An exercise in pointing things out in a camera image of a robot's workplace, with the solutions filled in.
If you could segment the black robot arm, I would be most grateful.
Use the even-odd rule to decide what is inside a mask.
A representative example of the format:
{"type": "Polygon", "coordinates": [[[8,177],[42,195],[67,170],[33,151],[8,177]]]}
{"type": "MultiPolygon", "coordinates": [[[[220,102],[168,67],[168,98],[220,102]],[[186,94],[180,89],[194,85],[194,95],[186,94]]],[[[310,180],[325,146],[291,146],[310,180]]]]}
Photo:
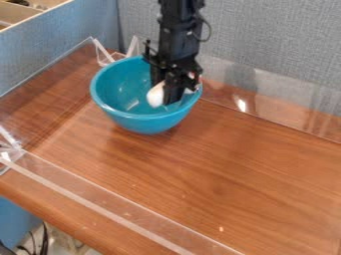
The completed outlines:
{"type": "Polygon", "coordinates": [[[204,0],[159,0],[159,4],[159,45],[153,49],[145,40],[143,53],[151,71],[147,99],[153,108],[174,104],[186,91],[196,90],[202,67],[195,57],[204,42],[200,34],[206,23],[199,13],[204,0]]]}

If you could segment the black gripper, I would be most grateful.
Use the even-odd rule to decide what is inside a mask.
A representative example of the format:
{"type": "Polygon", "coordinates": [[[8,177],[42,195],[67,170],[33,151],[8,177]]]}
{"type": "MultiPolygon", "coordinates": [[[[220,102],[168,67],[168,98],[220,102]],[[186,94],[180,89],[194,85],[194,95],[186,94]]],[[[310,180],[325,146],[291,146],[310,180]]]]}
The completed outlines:
{"type": "Polygon", "coordinates": [[[165,80],[164,104],[180,100],[183,90],[194,90],[202,67],[195,57],[199,50],[199,40],[190,29],[160,28],[159,47],[144,41],[144,60],[151,65],[151,82],[155,86],[165,80]]]}

